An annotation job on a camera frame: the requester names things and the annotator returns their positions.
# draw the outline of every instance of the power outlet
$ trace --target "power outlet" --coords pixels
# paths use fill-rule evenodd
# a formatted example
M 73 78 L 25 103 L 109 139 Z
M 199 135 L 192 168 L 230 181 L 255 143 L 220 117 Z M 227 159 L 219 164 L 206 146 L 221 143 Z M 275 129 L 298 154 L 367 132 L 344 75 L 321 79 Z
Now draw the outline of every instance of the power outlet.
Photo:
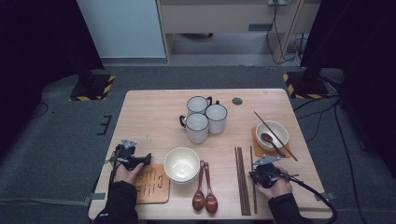
M 288 6 L 290 5 L 291 0 L 268 0 L 268 6 L 274 6 L 277 4 L 278 6 Z

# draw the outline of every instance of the spoon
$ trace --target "spoon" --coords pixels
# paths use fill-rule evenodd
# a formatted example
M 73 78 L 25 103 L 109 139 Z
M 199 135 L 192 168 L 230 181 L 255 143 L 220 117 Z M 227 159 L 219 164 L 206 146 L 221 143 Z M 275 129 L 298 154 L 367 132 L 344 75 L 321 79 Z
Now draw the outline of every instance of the spoon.
M 279 154 L 281 157 L 286 157 L 286 155 L 274 144 L 271 135 L 269 135 L 268 133 L 262 133 L 262 140 L 270 143 L 277 152 L 277 154 Z
M 215 214 L 218 211 L 218 200 L 216 199 L 215 195 L 210 188 L 210 177 L 209 177 L 209 163 L 205 162 L 205 175 L 206 175 L 206 182 L 207 182 L 207 195 L 206 195 L 206 203 L 205 207 L 206 210 L 211 213 Z
M 192 207 L 195 211 L 201 211 L 205 206 L 205 195 L 202 192 L 202 176 L 204 174 L 203 161 L 200 162 L 200 166 L 198 190 L 195 192 L 194 197 L 192 198 Z

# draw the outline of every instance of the gray carpet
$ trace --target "gray carpet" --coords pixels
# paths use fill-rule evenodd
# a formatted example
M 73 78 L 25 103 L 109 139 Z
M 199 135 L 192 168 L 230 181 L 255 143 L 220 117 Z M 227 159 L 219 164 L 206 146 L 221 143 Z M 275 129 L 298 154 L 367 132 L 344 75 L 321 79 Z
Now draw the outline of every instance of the gray carpet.
M 106 71 L 116 76 L 107 98 L 87 102 L 69 101 L 77 76 L 52 83 L 44 89 L 43 104 L 37 106 L 0 166 L 0 198 L 82 202 L 100 174 L 125 93 L 129 90 L 286 89 L 282 74 L 297 70 L 297 67 L 286 66 L 107 67 Z M 336 100 L 333 97 L 315 101 L 296 110 L 296 116 L 300 118 L 322 111 Z M 296 108 L 308 101 L 292 99 L 291 104 Z M 339 106 L 336 108 L 354 170 L 362 215 L 367 223 L 395 223 L 396 180 L 391 178 L 378 155 L 361 150 L 345 111 Z M 107 122 L 104 116 L 112 117 L 110 125 L 105 135 L 97 135 L 104 130 L 101 123 Z M 333 109 L 324 112 L 320 122 L 319 118 L 320 114 L 315 114 L 299 119 L 299 123 L 305 140 L 315 136 L 318 128 L 318 134 L 307 144 L 324 188 L 337 197 L 331 200 L 339 212 L 337 223 L 363 223 Z M 0 223 L 88 223 L 88 207 L 1 204 Z

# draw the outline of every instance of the black sleeve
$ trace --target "black sleeve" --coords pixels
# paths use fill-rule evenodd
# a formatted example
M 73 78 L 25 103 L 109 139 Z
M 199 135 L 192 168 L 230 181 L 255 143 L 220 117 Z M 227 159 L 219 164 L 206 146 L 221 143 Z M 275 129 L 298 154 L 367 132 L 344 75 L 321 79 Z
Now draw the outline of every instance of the black sleeve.
M 292 193 L 284 194 L 268 201 L 277 224 L 312 224 L 312 220 L 302 217 Z
M 96 217 L 94 224 L 137 224 L 136 188 L 124 181 L 111 185 L 105 209 Z

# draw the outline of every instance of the yellow and black tape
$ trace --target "yellow and black tape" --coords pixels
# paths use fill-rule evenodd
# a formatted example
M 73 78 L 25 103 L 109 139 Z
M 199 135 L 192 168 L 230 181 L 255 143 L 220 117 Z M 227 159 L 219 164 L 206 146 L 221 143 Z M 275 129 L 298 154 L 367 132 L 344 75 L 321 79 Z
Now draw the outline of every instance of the yellow and black tape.
M 288 74 L 283 74 L 283 80 L 286 83 L 291 99 L 318 99 L 318 98 L 326 98 L 329 96 L 328 94 L 297 94 L 294 91 L 293 85 L 290 82 L 290 78 Z
M 90 101 L 90 100 L 104 100 L 107 95 L 108 92 L 111 89 L 111 86 L 113 85 L 113 81 L 114 81 L 115 76 L 108 76 L 108 79 L 106 80 L 101 80 L 100 82 L 102 82 L 102 84 L 100 86 L 102 86 L 101 90 L 97 90 L 97 92 L 100 92 L 99 94 L 96 95 L 89 95 L 89 94 L 85 94 L 82 93 L 81 95 L 77 95 L 77 96 L 70 96 L 70 100 L 71 101 Z

